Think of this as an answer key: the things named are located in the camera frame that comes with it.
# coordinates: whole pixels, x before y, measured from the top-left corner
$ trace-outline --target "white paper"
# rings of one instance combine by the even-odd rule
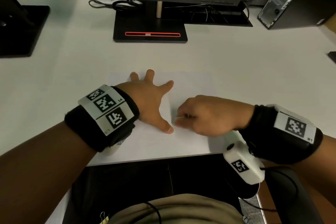
[[[117,85],[129,81],[129,74],[130,72],[112,73],[108,83]],[[140,79],[145,77],[145,72],[138,74]],[[115,153],[111,156],[96,154],[89,166],[221,153],[223,147],[229,142],[239,140],[235,132],[208,138],[190,130],[175,127],[173,122],[177,109],[187,98],[196,95],[216,96],[216,90],[211,74],[206,72],[157,72],[154,76],[154,84],[158,86],[170,80],[174,81],[174,87],[162,98],[159,111],[161,116],[173,125],[174,133],[167,135],[137,120],[132,134]]]

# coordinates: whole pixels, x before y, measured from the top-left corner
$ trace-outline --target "hand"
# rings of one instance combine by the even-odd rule
[[[139,120],[157,127],[164,133],[173,133],[174,128],[161,117],[159,107],[163,95],[171,90],[174,82],[169,81],[161,86],[155,86],[152,69],[147,70],[143,81],[139,80],[139,76],[135,72],[131,73],[130,78],[130,82],[118,84],[116,87],[127,93],[136,103],[140,111]]]
[[[178,108],[175,125],[203,136],[219,136],[247,127],[253,112],[254,106],[250,104],[198,95]]]

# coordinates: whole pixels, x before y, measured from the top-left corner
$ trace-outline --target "finger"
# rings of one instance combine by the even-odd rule
[[[168,121],[161,117],[160,113],[157,114],[156,119],[154,122],[152,122],[152,125],[166,134],[171,134],[174,132],[174,128],[168,123]]]
[[[195,98],[188,98],[178,109],[177,116],[185,116],[186,114],[194,116]]]
[[[194,122],[195,118],[178,117],[175,120],[175,125],[179,128],[193,129]]]
[[[148,69],[144,81],[149,81],[153,83],[154,74],[155,74],[154,70]]]
[[[169,81],[169,82],[159,86],[159,90],[162,93],[162,95],[164,95],[167,92],[169,92],[173,86],[174,86],[174,81]]]
[[[139,81],[139,76],[136,72],[132,72],[129,77],[131,78],[131,81]]]

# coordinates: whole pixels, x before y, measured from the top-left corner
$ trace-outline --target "wrist strap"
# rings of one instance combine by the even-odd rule
[[[120,103],[118,103],[120,98],[112,98],[114,95],[109,93],[110,88],[121,96],[123,100]],[[139,118],[140,112],[136,103],[125,92],[117,87],[104,86],[103,89],[100,87],[85,98],[88,101],[84,101],[84,106],[79,105],[68,112],[64,121],[87,145],[102,152],[106,147],[116,144],[131,134],[135,127],[133,123]],[[98,111],[101,110],[100,115],[98,115],[99,112],[89,114],[87,110],[90,111],[92,105],[96,106]]]
[[[303,128],[312,130],[312,127],[313,138],[307,140]],[[275,107],[263,105],[255,106],[248,127],[239,130],[239,133],[256,157],[281,165],[294,164],[308,158],[318,149],[323,139],[320,129],[278,112]]]

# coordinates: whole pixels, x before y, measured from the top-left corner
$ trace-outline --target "desktop computer case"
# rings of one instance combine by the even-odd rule
[[[267,29],[318,26],[336,12],[336,0],[269,0],[258,15]]]

